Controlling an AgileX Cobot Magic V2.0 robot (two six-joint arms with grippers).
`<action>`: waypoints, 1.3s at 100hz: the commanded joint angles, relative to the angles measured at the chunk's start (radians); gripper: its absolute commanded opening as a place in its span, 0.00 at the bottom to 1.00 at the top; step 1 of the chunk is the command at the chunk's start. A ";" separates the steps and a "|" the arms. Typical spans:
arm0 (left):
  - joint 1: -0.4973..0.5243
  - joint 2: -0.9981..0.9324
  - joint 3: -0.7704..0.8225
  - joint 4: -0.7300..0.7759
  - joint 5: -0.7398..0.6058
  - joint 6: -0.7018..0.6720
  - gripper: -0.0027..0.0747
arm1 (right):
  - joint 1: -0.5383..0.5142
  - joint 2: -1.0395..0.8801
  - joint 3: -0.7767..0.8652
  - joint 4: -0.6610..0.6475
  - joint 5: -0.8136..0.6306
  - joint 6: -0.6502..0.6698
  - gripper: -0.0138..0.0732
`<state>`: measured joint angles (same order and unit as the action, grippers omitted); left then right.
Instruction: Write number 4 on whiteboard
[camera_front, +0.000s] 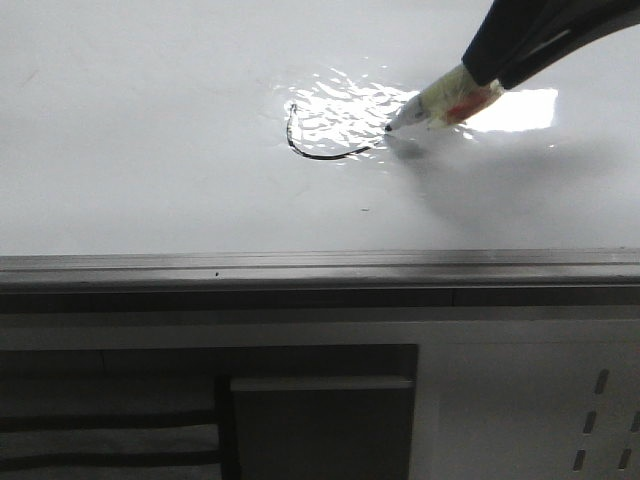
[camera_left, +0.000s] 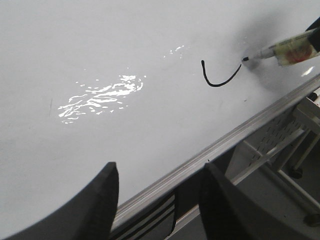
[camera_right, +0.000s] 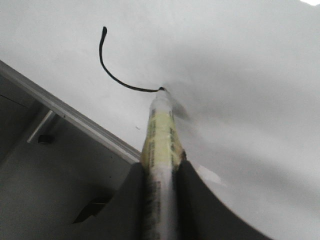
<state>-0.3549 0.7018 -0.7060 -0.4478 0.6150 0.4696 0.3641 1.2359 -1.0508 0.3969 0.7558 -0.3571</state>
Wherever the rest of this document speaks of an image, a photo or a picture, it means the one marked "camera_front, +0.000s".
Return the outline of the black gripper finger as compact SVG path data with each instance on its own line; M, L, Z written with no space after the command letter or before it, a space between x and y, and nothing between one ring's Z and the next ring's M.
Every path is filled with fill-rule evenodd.
M462 57L478 85L517 86L566 56L591 1L495 1Z
M512 89L558 60L602 37L639 23L638 1L562 1L543 17L497 75Z

